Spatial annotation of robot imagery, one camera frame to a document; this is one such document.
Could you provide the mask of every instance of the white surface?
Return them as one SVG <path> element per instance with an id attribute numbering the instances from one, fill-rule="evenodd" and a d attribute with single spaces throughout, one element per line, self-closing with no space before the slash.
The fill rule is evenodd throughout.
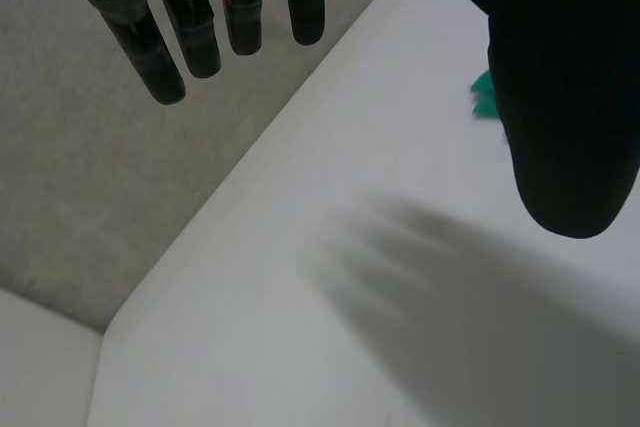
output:
<path id="1" fill-rule="evenodd" d="M 118 313 L 89 427 L 386 427 L 443 416 L 454 427 L 584 427 L 613 425 L 608 416 L 618 412 L 616 425 L 636 425 L 625 392 L 640 362 L 612 332 L 637 335 L 638 310 L 611 292 L 640 285 L 640 199 L 634 192 L 593 240 L 537 227 L 518 198 L 499 123 L 470 114 L 486 32 L 467 0 L 375 0 Z M 436 219 L 432 233 L 461 252 L 449 259 L 385 229 L 364 234 L 387 244 L 374 246 L 378 257 L 405 267 L 433 255 L 425 270 L 446 265 L 448 275 L 478 262 L 425 281 L 436 308 L 415 295 L 419 282 L 393 293 L 401 283 L 323 281 L 325 266 L 340 273 L 345 264 L 351 282 L 361 276 L 361 259 L 349 253 L 353 228 L 335 216 L 367 215 L 372 191 L 436 207 L 498 240 L 470 247 L 473 231 Z M 553 282 L 527 273 L 512 285 L 482 259 L 526 264 L 524 273 L 533 265 Z M 358 292 L 378 295 L 401 322 L 366 319 Z M 574 317 L 564 303 L 609 325 Z"/>
<path id="2" fill-rule="evenodd" d="M 85 426 L 100 340 L 0 290 L 0 425 Z"/>

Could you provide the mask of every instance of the floor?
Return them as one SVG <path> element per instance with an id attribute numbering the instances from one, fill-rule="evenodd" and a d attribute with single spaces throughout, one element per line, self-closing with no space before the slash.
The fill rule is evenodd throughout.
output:
<path id="1" fill-rule="evenodd" d="M 237 57 L 212 0 L 223 68 L 187 97 L 145 91 L 86 0 L 0 0 L 0 286 L 97 331 L 371 0 L 328 0 L 304 48 L 287 1 L 266 0 L 264 44 Z"/>

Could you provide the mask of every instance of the green object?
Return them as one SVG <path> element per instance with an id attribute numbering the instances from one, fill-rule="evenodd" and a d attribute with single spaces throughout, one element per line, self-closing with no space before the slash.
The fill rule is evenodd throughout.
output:
<path id="1" fill-rule="evenodd" d="M 491 80 L 491 72 L 487 70 L 478 77 L 471 86 L 471 92 L 476 94 L 478 99 L 473 108 L 473 115 L 483 119 L 499 119 L 498 108 L 496 107 L 496 92 Z"/>

